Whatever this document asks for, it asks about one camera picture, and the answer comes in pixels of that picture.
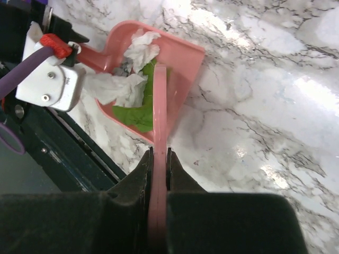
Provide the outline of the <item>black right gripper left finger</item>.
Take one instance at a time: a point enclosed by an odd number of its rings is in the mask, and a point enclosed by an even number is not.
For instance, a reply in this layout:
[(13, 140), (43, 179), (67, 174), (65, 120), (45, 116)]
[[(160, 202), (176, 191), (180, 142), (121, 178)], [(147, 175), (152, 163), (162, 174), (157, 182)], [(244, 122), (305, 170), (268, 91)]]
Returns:
[(106, 191), (1, 196), (1, 253), (141, 253), (153, 161)]

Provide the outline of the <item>pink plastic dustpan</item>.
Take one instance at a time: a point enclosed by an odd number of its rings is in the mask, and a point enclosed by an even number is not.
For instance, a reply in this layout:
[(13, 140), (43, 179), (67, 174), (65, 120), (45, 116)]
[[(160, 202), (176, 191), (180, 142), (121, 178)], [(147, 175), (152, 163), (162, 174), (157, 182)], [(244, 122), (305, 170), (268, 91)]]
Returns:
[(205, 56), (203, 47), (145, 23), (127, 20), (112, 28), (103, 51), (96, 51), (83, 43), (77, 58), (80, 63), (95, 72), (112, 72), (122, 63), (123, 54), (131, 45), (132, 35), (140, 29), (144, 32), (152, 31), (160, 34), (160, 38), (153, 43), (160, 47), (160, 53), (156, 57), (157, 62), (165, 65), (169, 70), (166, 133), (170, 134), (202, 65)]

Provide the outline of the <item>pink hand brush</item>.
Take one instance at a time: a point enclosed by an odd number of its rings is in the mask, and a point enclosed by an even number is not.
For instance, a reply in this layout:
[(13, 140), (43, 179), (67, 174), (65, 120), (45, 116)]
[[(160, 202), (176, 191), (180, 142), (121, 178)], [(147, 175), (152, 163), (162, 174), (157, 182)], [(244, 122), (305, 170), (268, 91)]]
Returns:
[(148, 248), (166, 253), (167, 70), (158, 63), (153, 79), (154, 163), (148, 209)]

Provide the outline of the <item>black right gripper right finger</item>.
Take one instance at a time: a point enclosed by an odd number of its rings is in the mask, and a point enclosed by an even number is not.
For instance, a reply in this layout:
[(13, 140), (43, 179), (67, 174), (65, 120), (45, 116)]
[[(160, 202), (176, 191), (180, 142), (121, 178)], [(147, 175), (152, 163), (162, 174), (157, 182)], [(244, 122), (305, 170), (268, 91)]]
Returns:
[(167, 153), (168, 253), (307, 253), (289, 201), (269, 193), (208, 193)]

